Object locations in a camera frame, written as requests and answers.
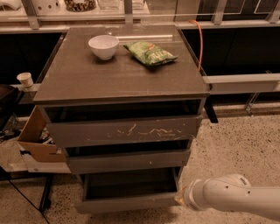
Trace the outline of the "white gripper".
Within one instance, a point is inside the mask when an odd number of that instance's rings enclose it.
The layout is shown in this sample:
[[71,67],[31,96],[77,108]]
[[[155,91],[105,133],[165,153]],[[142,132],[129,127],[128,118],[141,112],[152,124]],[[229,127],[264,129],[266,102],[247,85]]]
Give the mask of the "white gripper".
[[204,198],[204,184],[202,179],[194,180],[185,190],[176,192],[174,199],[181,206],[188,206],[194,211],[207,210],[207,202]]

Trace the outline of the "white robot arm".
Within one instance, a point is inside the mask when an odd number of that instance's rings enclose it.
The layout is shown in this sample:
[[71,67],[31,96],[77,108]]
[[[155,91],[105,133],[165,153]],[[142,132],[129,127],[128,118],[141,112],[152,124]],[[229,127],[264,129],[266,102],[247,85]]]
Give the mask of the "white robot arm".
[[193,211],[215,209],[222,212],[244,212],[280,221],[280,188],[253,187],[240,174],[218,178],[196,179],[178,190],[174,199]]

